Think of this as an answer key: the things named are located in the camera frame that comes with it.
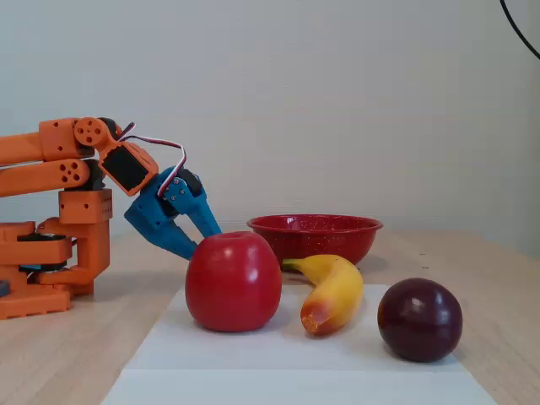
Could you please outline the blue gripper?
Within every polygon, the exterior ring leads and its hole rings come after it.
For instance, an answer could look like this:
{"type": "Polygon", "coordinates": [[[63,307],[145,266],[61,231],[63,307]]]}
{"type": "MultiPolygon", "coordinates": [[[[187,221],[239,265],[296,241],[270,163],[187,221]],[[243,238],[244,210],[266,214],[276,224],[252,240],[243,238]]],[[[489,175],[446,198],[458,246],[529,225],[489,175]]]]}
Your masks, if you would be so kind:
{"type": "Polygon", "coordinates": [[[158,195],[172,172],[170,167],[151,180],[124,217],[152,245],[191,260],[197,243],[176,225],[178,215],[186,215],[204,238],[222,231],[208,205],[200,178],[188,169],[180,169],[163,196],[158,195]]]}

